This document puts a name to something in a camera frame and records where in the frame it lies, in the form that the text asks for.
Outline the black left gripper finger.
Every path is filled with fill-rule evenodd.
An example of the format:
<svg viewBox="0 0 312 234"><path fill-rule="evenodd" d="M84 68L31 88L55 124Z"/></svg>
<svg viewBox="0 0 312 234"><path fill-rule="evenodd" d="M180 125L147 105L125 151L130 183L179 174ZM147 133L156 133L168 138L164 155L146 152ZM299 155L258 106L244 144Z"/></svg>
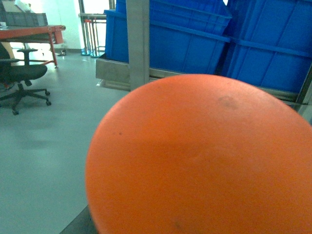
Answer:
<svg viewBox="0 0 312 234"><path fill-rule="evenodd" d="M86 206L60 234L98 234L89 207Z"/></svg>

